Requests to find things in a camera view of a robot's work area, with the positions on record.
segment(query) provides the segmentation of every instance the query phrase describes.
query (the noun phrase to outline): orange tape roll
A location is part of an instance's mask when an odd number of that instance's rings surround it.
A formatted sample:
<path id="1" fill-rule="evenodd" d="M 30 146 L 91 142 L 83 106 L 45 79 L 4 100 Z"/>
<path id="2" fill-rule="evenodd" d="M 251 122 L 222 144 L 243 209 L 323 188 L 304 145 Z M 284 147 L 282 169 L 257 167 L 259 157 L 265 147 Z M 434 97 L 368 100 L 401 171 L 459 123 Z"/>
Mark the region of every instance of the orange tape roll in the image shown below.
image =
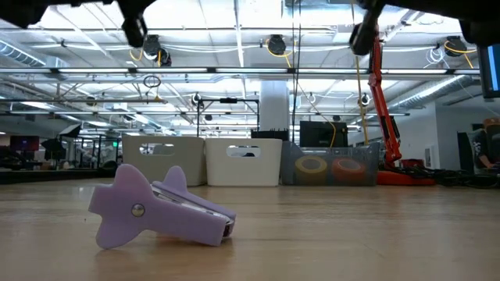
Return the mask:
<path id="1" fill-rule="evenodd" d="M 350 158 L 335 159 L 331 169 L 334 180 L 342 183 L 357 184 L 365 179 L 366 167 Z"/>
<path id="2" fill-rule="evenodd" d="M 324 185 L 327 181 L 328 164 L 318 156 L 302 156 L 295 161 L 298 184 Z"/>

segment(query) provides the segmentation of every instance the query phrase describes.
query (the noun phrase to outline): white storage bin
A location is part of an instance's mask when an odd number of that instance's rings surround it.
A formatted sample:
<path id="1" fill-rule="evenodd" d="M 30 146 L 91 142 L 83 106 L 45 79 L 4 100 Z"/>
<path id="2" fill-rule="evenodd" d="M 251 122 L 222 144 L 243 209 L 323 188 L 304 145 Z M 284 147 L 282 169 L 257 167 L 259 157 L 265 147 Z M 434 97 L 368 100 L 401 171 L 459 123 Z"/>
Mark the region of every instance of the white storage bin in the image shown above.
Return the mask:
<path id="1" fill-rule="evenodd" d="M 189 187 L 205 184 L 204 150 L 205 142 L 200 137 L 123 137 L 123 163 L 135 166 L 150 183 L 162 182 L 170 167 L 178 165 Z"/>
<path id="2" fill-rule="evenodd" d="M 208 182 L 221 187 L 275 187 L 280 178 L 281 140 L 206 139 Z"/>

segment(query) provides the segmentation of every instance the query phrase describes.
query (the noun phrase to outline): wooden tabletop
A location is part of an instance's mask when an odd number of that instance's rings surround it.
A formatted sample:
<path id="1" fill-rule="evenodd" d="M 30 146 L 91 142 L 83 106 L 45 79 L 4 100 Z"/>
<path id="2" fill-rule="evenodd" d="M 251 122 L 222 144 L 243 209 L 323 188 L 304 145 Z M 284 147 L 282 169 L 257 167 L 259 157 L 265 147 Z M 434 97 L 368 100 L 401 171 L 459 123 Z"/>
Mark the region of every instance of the wooden tabletop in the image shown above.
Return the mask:
<path id="1" fill-rule="evenodd" d="M 498 280 L 500 192 L 437 187 L 197 187 L 237 212 L 207 247 L 144 232 L 103 251 L 93 186 L 0 186 L 0 280 Z"/>

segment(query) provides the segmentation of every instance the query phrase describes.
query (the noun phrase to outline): metal screw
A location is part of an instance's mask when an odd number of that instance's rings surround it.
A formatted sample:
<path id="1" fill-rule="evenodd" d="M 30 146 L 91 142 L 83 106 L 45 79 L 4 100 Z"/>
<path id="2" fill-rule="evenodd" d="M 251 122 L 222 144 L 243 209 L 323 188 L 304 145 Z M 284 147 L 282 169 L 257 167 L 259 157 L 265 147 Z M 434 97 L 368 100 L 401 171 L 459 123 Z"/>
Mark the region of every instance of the metal screw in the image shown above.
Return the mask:
<path id="1" fill-rule="evenodd" d="M 145 212 L 146 209 L 144 208 L 144 205 L 135 204 L 134 206 L 132 206 L 132 215 L 136 218 L 142 217 Z"/>

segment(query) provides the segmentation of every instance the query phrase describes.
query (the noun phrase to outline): purple 3d-printed part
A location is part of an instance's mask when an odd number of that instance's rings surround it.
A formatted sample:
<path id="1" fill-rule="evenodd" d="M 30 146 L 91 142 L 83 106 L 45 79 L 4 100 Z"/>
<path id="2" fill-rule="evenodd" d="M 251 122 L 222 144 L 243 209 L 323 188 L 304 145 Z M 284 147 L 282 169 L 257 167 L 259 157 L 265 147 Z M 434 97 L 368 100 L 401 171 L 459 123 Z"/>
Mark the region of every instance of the purple 3d-printed part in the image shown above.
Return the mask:
<path id="1" fill-rule="evenodd" d="M 121 165 L 111 185 L 98 185 L 88 210 L 102 217 L 96 236 L 109 249 L 133 240 L 143 230 L 219 246 L 226 220 L 157 198 L 132 165 Z"/>
<path id="2" fill-rule="evenodd" d="M 165 176 L 164 181 L 162 183 L 155 181 L 153 182 L 152 186 L 160 189 L 168 197 L 173 197 L 178 201 L 188 201 L 207 210 L 218 212 L 229 217 L 233 220 L 233 222 L 230 225 L 227 236 L 229 236 L 233 232 L 236 213 L 225 207 L 219 206 L 208 200 L 189 193 L 186 176 L 184 175 L 184 171 L 181 167 L 174 166 L 170 168 Z"/>

